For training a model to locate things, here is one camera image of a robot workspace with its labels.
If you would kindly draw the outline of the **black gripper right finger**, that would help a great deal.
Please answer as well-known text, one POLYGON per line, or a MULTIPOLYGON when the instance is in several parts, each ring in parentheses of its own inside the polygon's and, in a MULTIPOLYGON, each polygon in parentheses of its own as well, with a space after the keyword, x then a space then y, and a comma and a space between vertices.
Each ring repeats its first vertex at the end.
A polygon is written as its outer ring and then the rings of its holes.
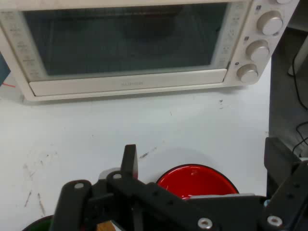
POLYGON ((308 162, 300 160, 278 138, 265 140, 268 172, 264 225, 270 231, 308 229, 308 162))

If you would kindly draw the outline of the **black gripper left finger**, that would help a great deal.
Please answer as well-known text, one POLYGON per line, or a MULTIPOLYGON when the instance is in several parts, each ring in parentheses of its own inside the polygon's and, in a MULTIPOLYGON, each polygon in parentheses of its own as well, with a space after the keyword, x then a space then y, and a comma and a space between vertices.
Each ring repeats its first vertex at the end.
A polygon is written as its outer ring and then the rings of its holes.
POLYGON ((155 183, 138 180, 137 149, 129 144, 119 171, 94 185, 80 180, 63 186, 51 230, 94 231, 99 223, 111 220, 125 231, 191 231, 187 208, 155 183))

